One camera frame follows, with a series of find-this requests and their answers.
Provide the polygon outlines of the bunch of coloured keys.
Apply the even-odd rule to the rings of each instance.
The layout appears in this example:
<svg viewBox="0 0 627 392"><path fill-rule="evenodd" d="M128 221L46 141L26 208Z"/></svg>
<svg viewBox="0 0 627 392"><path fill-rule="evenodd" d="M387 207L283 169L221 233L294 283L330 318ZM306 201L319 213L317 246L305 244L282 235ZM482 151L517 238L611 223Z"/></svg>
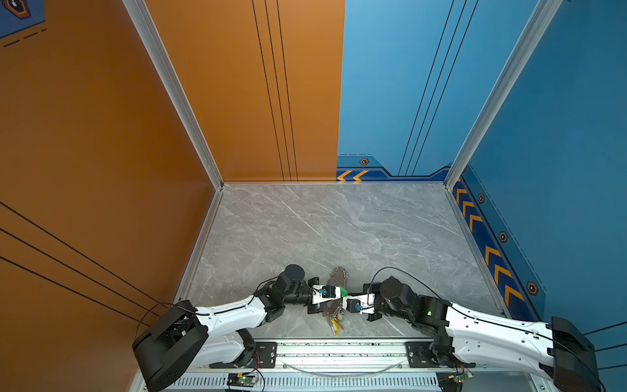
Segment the bunch of coloured keys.
<svg viewBox="0 0 627 392"><path fill-rule="evenodd" d="M328 325L335 336L339 335L345 329L342 324L343 318L344 314L341 312L336 315L327 315L325 317L325 320L328 322Z"/></svg>

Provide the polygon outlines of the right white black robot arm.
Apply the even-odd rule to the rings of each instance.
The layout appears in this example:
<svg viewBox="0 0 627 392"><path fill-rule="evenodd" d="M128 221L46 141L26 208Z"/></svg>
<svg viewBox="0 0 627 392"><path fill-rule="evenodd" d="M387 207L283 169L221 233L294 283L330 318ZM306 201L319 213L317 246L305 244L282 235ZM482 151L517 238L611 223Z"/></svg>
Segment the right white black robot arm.
<svg viewBox="0 0 627 392"><path fill-rule="evenodd" d="M376 316L403 319L432 337L439 366L494 365L553 382L561 391L604 391L596 349L572 322L503 318L439 297L418 295L395 277L363 286Z"/></svg>

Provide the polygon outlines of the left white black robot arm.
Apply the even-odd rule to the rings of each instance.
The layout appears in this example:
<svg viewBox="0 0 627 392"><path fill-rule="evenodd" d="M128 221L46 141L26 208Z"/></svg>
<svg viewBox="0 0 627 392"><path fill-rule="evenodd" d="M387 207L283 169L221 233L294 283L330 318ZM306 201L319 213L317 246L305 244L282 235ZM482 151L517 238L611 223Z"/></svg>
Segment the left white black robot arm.
<svg viewBox="0 0 627 392"><path fill-rule="evenodd" d="M318 278L305 279L302 267L289 265L241 301L195 307L184 300L172 305L132 344L147 389L165 390L190 368L255 365L251 329L273 322L287 305L333 316L341 308L338 296L346 286L347 272L342 267L334 269L323 285Z"/></svg>

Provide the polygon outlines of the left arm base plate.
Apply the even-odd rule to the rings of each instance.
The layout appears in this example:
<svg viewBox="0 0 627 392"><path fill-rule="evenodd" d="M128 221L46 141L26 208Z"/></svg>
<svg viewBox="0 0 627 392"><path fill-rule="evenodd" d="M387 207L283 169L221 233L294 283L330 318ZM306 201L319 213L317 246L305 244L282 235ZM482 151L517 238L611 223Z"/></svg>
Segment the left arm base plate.
<svg viewBox="0 0 627 392"><path fill-rule="evenodd" d="M245 351L231 363L210 364L209 368L235 369L235 368L275 368L278 345L275 341L262 341L255 348L247 347Z"/></svg>

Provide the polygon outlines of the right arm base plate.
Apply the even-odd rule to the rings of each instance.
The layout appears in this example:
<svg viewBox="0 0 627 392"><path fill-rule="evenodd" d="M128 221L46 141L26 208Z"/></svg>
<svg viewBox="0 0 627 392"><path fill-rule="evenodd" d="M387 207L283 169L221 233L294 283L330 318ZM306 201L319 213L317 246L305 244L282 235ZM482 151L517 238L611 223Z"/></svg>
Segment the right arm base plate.
<svg viewBox="0 0 627 392"><path fill-rule="evenodd" d="M464 363L455 356L438 356L431 349L431 341L408 341L404 343L410 368L475 368L476 363Z"/></svg>

